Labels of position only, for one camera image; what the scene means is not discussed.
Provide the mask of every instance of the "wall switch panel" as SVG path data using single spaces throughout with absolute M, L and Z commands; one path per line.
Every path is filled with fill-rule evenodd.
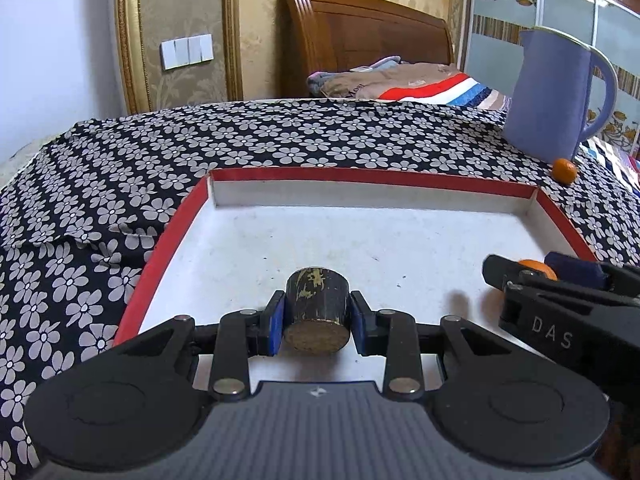
M 160 54 L 165 70 L 210 61 L 213 59 L 213 41 L 210 34 L 163 41 Z
M 210 34 L 200 36 L 200 49 L 202 51 L 202 60 L 210 61 L 213 59 L 213 42 Z

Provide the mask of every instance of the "cylindrical block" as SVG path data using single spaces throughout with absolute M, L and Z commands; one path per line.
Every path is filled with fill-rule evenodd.
M 349 283 L 337 272 L 307 267 L 287 281 L 284 338 L 303 352 L 333 354 L 349 341 Z

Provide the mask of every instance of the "orange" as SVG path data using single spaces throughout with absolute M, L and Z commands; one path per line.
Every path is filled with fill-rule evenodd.
M 551 169 L 551 176 L 556 182 L 570 186 L 578 176 L 578 168 L 570 160 L 558 158 Z
M 542 262 L 538 262 L 536 260 L 520 260 L 518 262 L 521 265 L 524 265 L 525 267 L 529 267 L 529 269 L 536 269 L 536 270 L 540 270 L 541 272 L 545 273 L 545 276 L 548 277 L 550 280 L 558 280 L 558 277 L 556 276 L 556 273 L 554 272 L 554 270 L 549 267 L 547 264 L 544 264 Z

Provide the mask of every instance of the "floral bedspread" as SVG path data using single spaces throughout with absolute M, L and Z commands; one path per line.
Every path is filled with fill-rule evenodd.
M 602 260 L 638 263 L 638 199 L 588 156 L 561 187 L 503 112 L 412 102 L 247 102 L 77 124 L 0 193 L 0 478 L 38 464 L 37 384 L 110 347 L 166 223 L 218 167 L 382 168 L 537 184 Z

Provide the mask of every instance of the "white wall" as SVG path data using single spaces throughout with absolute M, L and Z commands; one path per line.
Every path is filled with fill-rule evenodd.
M 0 163 L 89 118 L 124 115 L 110 0 L 0 0 Z

